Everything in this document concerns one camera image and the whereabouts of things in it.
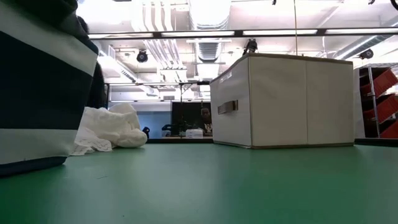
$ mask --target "ceiling fixture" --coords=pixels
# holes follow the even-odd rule
[[[198,43],[230,43],[231,39],[194,39],[187,40],[188,44],[198,44]]]
[[[233,36],[235,31],[186,31],[186,32],[163,32],[162,37],[217,37]]]
[[[397,4],[396,0],[391,0],[391,4],[392,4],[392,6],[393,6],[395,9],[398,10],[398,4]]]
[[[328,29],[326,34],[385,34],[391,32],[398,32],[398,27],[395,28],[357,28],[357,29]]]
[[[373,51],[371,49],[365,50],[364,52],[360,53],[359,58],[360,59],[370,59],[373,58]]]
[[[305,35],[305,34],[316,34],[318,30],[316,29],[307,29],[307,30],[297,30],[297,35]],[[295,35],[295,30],[245,30],[243,31],[243,35],[246,36],[265,36],[265,35]]]
[[[139,63],[144,63],[148,61],[148,55],[146,50],[140,50],[137,55],[137,61]]]
[[[254,53],[257,50],[257,42],[255,39],[249,39],[248,43],[244,47],[243,55],[247,53]]]
[[[91,40],[103,40],[103,39],[146,39],[153,37],[151,32],[137,32],[128,34],[88,34]]]

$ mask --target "ductwork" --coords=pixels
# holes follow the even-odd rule
[[[154,26],[152,25],[152,1],[147,0],[146,1],[146,6],[145,6],[145,26],[146,30],[145,31],[153,31],[155,30]],[[160,40],[153,40],[153,43],[155,45],[155,49],[160,52],[160,58],[161,60],[166,64],[166,68],[172,68],[172,64],[170,63],[169,59],[167,58],[167,54],[162,46],[162,43]]]
[[[227,29],[231,0],[189,0],[188,4],[192,30]],[[196,51],[202,62],[215,62],[222,46],[222,43],[198,43]]]
[[[163,28],[163,24],[162,24],[162,6],[161,6],[161,4],[160,4],[160,0],[158,0],[158,1],[155,1],[155,26],[156,26],[156,29],[158,30],[158,31],[164,31],[164,28]],[[173,61],[173,68],[178,68],[178,63],[177,63],[177,61],[176,61],[176,59],[175,59],[175,56],[174,56],[174,54],[173,54],[173,50],[172,50],[172,48],[171,48],[171,46],[170,46],[170,43],[169,43],[169,40],[163,40],[163,43],[164,43],[164,45],[166,46],[166,49],[167,49],[167,53],[168,54],[166,54],[166,57],[169,55],[170,56],[170,58],[168,58],[167,60],[168,61]]]
[[[132,9],[132,17],[131,17],[131,26],[135,32],[146,31],[146,26],[144,24],[144,17],[142,13],[142,1],[136,0],[131,3]],[[160,53],[155,49],[155,45],[153,40],[143,40],[142,41],[147,50],[149,50],[150,54],[155,58],[155,60],[161,64],[162,67],[166,67],[167,64],[162,61],[160,57]]]
[[[130,69],[128,69],[126,66],[123,65],[123,63],[119,62],[116,60],[116,63],[120,66],[120,73],[122,73],[125,77],[127,77],[128,79],[130,79],[132,82],[141,82],[140,79],[138,79],[138,76],[131,71]],[[144,85],[139,85],[139,88],[144,91],[147,96],[159,96],[159,90],[158,89],[154,89],[150,86],[144,86]]]
[[[395,16],[393,19],[389,20],[383,27],[398,27],[398,16]],[[389,39],[394,35],[375,35],[375,36],[364,36],[354,41],[352,44],[349,44],[347,47],[337,51],[334,55],[334,59],[346,60],[352,56],[360,54],[365,50],[380,44],[381,42]]]
[[[163,0],[163,9],[164,9],[164,26],[166,27],[167,31],[173,31],[173,26],[172,26],[172,13],[171,13],[171,7],[170,7],[170,1],[169,0]],[[177,47],[177,42],[175,39],[170,39],[169,40],[171,43],[170,46],[170,53],[174,55],[175,61],[178,64],[179,68],[185,69],[185,66],[182,64],[182,61],[180,59],[180,53],[178,52],[178,47]]]

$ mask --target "fluorescent light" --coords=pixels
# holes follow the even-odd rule
[[[318,30],[297,30],[297,35],[316,34]],[[256,35],[295,35],[296,30],[247,30],[243,31],[243,35],[256,36]]]
[[[186,31],[186,32],[163,32],[162,37],[217,37],[217,36],[233,36],[235,31]]]
[[[162,102],[165,100],[111,100],[111,103]]]
[[[95,39],[123,39],[123,38],[151,38],[153,33],[128,33],[128,34],[88,34],[88,37],[92,40]]]
[[[137,86],[134,83],[111,83],[110,86]]]
[[[197,72],[200,78],[216,78],[220,65],[217,64],[199,64]]]
[[[188,71],[187,69],[159,69],[161,72],[165,72],[165,71],[168,71],[168,72],[186,72],[186,71]]]
[[[231,39],[195,39],[195,40],[187,40],[188,44],[197,44],[197,43],[230,43]]]
[[[326,34],[372,34],[398,32],[398,28],[328,29]]]
[[[159,85],[159,86],[176,86],[180,85],[179,83],[138,83],[138,85]]]

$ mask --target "white storage box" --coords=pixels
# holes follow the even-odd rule
[[[210,88],[214,142],[250,148],[354,142],[351,62],[247,54]]]
[[[203,139],[203,130],[202,129],[187,129],[187,131],[185,132],[185,136],[187,138]]]

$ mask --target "security camera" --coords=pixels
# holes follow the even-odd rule
[[[255,39],[249,39],[243,50],[243,55],[247,53],[254,53],[257,50],[257,42]]]
[[[360,53],[359,55],[360,59],[370,59],[373,58],[373,51],[371,49],[365,50],[364,52]]]
[[[137,55],[137,61],[139,63],[144,63],[148,61],[147,50],[140,50]]]

